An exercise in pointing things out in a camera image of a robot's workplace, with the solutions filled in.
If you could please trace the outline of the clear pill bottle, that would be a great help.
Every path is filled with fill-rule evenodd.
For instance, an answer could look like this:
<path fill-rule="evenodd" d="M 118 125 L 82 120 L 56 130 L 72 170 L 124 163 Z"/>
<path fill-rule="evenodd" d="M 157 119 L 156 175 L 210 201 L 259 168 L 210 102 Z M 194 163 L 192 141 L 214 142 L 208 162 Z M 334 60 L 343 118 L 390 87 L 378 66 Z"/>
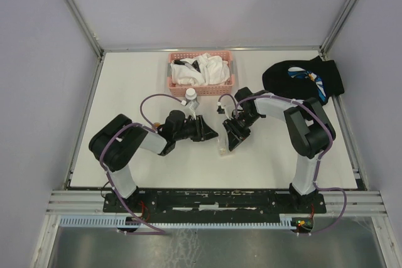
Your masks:
<path fill-rule="evenodd" d="M 159 122 L 153 123 L 153 129 L 154 130 L 157 130 L 157 128 L 159 128 L 159 126 L 161 126 L 161 124 Z"/>

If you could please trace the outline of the black garment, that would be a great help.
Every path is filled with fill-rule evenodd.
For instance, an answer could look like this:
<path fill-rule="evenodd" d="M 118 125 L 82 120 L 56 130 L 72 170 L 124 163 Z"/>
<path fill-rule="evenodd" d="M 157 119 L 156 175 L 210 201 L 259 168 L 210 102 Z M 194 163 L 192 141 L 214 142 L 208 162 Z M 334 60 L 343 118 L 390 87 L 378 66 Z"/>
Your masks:
<path fill-rule="evenodd" d="M 300 100 L 313 97 L 322 105 L 345 92 L 335 62 L 319 56 L 275 63 L 263 73 L 262 81 L 264 89 L 277 96 Z"/>

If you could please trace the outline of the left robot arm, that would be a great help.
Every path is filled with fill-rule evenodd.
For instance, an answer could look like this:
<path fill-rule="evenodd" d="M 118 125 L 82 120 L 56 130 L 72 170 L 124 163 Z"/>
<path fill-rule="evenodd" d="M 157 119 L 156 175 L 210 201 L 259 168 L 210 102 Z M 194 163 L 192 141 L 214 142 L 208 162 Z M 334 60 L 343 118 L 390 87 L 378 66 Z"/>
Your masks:
<path fill-rule="evenodd" d="M 89 151 L 105 171 L 118 196 L 117 204 L 131 212 L 138 207 L 139 196 L 135 193 L 138 186 L 131 175 L 129 162 L 138 149 L 166 156 L 178 141 L 204 142 L 218 136 L 202 115 L 186 116 L 181 110 L 171 111 L 155 132 L 119 114 L 90 140 Z"/>

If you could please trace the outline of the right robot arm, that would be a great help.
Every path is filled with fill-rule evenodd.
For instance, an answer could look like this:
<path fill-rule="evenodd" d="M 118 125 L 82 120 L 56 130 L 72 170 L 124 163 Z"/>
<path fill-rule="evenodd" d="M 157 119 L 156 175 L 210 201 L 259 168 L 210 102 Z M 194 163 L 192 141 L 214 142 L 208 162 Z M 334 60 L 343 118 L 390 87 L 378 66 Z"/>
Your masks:
<path fill-rule="evenodd" d="M 289 207 L 303 212 L 318 194 L 317 178 L 321 159 L 332 147 L 336 133 L 320 101 L 287 99 L 247 87 L 237 91 L 237 103 L 230 118 L 223 122 L 229 151 L 235 150 L 251 134 L 258 120 L 273 117 L 286 124 L 291 145 L 298 154 L 296 171 L 290 183 Z"/>

